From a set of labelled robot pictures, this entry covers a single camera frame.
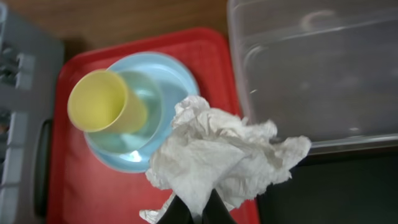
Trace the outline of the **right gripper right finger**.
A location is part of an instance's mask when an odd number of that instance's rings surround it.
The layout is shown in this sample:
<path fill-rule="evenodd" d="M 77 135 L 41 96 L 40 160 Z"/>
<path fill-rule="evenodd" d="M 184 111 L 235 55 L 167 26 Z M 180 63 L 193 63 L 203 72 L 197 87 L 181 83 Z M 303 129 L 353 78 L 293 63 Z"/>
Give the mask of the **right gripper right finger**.
<path fill-rule="evenodd" d="M 211 191 L 202 213 L 202 224 L 236 224 L 217 191 Z"/>

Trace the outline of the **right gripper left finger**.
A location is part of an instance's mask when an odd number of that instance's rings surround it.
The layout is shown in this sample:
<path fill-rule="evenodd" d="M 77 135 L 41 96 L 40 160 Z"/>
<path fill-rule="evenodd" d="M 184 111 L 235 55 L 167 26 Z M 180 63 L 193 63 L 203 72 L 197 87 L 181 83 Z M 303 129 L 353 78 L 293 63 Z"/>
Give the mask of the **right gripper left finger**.
<path fill-rule="evenodd" d="M 184 202 L 175 196 L 157 224 L 193 224 L 193 218 Z"/>

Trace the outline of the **white napkin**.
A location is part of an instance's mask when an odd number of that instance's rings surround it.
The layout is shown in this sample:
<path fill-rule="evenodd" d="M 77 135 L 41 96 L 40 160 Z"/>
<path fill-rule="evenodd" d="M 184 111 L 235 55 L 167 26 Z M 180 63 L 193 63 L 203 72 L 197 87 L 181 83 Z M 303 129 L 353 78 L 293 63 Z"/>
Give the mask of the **white napkin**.
<path fill-rule="evenodd" d="M 147 180 L 172 195 L 159 210 L 141 210 L 149 223 L 158 222 L 175 198 L 197 217 L 212 190 L 228 211 L 263 194 L 268 185 L 291 178 L 290 170 L 305 158 L 312 142 L 306 136 L 276 142 L 271 120 L 248 125 L 200 96 L 188 96 L 175 105 L 172 132 L 153 153 Z"/>

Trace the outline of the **grey dishwasher rack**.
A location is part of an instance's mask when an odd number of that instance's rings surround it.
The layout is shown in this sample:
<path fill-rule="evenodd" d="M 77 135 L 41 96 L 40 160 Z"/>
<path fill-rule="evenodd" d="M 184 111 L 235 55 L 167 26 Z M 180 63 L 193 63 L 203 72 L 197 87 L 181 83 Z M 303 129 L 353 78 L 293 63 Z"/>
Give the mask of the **grey dishwasher rack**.
<path fill-rule="evenodd" d="M 1 223 L 45 223 L 64 44 L 1 3 Z"/>

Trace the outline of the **red plastic tray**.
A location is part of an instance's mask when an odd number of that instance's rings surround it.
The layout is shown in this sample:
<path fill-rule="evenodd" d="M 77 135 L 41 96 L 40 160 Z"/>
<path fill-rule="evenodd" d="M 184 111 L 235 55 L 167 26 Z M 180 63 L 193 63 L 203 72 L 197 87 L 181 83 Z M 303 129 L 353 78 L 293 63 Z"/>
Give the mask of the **red plastic tray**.
<path fill-rule="evenodd" d="M 178 59 L 193 73 L 211 106 L 239 114 L 228 43 L 213 29 L 197 27 L 74 56 L 57 82 L 48 223 L 141 223 L 140 210 L 158 209 L 169 198 L 170 191 L 154 188 L 144 174 L 118 172 L 100 162 L 67 116 L 67 100 L 79 79 L 144 51 Z"/>

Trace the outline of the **small teal saucer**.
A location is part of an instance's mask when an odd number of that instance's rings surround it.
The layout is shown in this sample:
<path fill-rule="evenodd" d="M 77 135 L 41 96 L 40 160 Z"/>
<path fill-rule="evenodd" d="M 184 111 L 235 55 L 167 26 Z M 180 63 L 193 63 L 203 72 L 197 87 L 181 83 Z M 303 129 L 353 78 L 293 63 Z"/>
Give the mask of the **small teal saucer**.
<path fill-rule="evenodd" d="M 133 133 L 114 134 L 101 131 L 85 134 L 92 149 L 112 155 L 138 151 L 149 144 L 160 129 L 164 117 L 161 89 L 154 78 L 142 72 L 123 71 L 118 74 L 145 106 L 147 118 L 143 127 Z"/>

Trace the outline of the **light blue plate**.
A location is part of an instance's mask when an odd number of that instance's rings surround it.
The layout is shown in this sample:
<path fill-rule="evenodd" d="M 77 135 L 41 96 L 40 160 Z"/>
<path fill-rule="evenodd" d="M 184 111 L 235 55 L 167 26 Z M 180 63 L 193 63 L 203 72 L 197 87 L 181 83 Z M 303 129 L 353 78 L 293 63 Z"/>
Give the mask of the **light blue plate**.
<path fill-rule="evenodd" d="M 175 105 L 200 91 L 190 70 L 177 59 L 157 52 L 132 54 L 109 68 L 124 78 L 149 111 L 145 126 L 135 133 L 85 133 L 93 154 L 120 172 L 144 172 L 151 155 L 172 132 Z"/>

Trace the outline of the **yellow plastic cup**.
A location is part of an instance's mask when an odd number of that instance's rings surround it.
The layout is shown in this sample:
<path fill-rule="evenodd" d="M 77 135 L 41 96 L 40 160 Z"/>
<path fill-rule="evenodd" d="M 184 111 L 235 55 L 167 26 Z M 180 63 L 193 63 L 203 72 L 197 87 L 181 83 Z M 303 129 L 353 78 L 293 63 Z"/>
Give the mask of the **yellow plastic cup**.
<path fill-rule="evenodd" d="M 118 73 L 109 70 L 90 72 L 73 87 L 67 113 L 72 124 L 86 133 L 133 133 L 147 118 L 137 95 Z"/>

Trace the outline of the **black plastic tray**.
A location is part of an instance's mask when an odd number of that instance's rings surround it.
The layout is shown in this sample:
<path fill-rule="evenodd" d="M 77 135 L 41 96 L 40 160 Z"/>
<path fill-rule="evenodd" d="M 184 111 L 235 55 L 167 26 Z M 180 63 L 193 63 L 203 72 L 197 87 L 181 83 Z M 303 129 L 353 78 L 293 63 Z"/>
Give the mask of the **black plastic tray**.
<path fill-rule="evenodd" d="M 397 148 L 306 157 L 257 197 L 261 223 L 397 224 Z"/>

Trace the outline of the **clear plastic bin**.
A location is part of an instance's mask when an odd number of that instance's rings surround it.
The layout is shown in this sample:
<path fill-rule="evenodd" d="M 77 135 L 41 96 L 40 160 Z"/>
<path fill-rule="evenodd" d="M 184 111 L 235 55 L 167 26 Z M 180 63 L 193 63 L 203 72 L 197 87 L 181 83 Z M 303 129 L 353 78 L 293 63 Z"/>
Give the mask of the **clear plastic bin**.
<path fill-rule="evenodd" d="M 230 0 L 243 114 L 312 154 L 397 145 L 397 0 Z"/>

